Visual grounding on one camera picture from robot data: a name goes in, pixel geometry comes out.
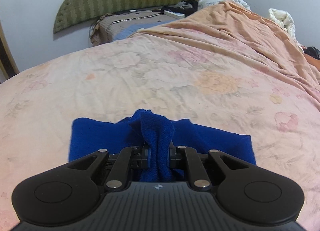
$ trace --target folded blue garment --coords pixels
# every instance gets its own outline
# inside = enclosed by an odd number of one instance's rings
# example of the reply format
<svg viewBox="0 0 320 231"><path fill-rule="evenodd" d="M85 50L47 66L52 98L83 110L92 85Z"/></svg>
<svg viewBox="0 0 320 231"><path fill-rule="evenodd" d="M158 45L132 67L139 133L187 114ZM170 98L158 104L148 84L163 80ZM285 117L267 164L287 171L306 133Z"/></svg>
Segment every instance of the folded blue garment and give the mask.
<svg viewBox="0 0 320 231"><path fill-rule="evenodd" d="M72 125L69 161L102 148L110 154L119 153L128 146L143 146L146 141L151 149L150 168L142 171L140 181L174 181L177 174L167 166L171 140L174 146L193 147L198 153L217 149L256 164L250 135L192 124L189 119L170 121L144 109L118 123L76 119Z"/></svg>

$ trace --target silver pin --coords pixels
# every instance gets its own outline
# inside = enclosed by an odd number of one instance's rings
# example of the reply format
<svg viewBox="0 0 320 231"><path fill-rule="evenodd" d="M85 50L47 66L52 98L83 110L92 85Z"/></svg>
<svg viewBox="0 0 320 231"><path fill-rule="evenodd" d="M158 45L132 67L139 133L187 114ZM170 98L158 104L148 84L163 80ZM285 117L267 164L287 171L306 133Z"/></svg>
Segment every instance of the silver pin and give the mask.
<svg viewBox="0 0 320 231"><path fill-rule="evenodd" d="M122 186L122 182L116 179L110 180L106 183L108 188L119 188Z"/></svg>
<svg viewBox="0 0 320 231"><path fill-rule="evenodd" d="M197 186L198 188L206 188L210 185L210 182L208 182L205 179L198 179L194 182L195 186Z"/></svg>

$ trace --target bed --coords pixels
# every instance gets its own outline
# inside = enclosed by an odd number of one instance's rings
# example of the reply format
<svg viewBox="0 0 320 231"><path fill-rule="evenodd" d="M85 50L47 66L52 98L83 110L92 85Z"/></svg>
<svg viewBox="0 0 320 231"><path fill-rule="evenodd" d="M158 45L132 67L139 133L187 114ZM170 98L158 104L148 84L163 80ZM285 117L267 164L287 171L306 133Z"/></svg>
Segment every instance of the bed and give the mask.
<svg viewBox="0 0 320 231"><path fill-rule="evenodd" d="M319 231L319 80L284 30L230 1L23 71L0 85L0 230L18 223L14 187L67 162L74 119L144 108L251 135L257 165L302 187L298 223Z"/></svg>

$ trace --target wooden trim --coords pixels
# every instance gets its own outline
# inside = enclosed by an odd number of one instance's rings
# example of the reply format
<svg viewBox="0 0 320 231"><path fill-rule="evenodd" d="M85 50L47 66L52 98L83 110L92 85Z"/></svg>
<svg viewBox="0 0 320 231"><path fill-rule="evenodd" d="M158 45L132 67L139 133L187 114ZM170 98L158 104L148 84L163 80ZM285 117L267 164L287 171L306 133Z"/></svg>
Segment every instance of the wooden trim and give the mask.
<svg viewBox="0 0 320 231"><path fill-rule="evenodd" d="M4 37L4 33L3 33L3 30L2 30L2 26L1 26L1 20L0 20L0 44L1 44L1 42L2 42L2 46L4 47L4 51L5 51L5 53L6 53L6 56L7 56L7 58L9 59L9 62L10 62L10 64L11 64L11 66L12 66L15 74L18 74L18 73L19 73L19 70L18 70L18 67L17 67L17 65L16 65L16 63L15 63L15 61L14 61L14 59L13 59L13 56L12 56L12 54L11 54L11 52L10 52L8 43L7 43L7 41L6 41L5 37ZM1 63L0 69L1 69L2 71L3 71L3 68L4 68L4 66L3 66L3 64ZM5 77L6 77L6 75L8 76L8 73L7 73L5 70L3 71L3 73L4 73Z"/></svg>

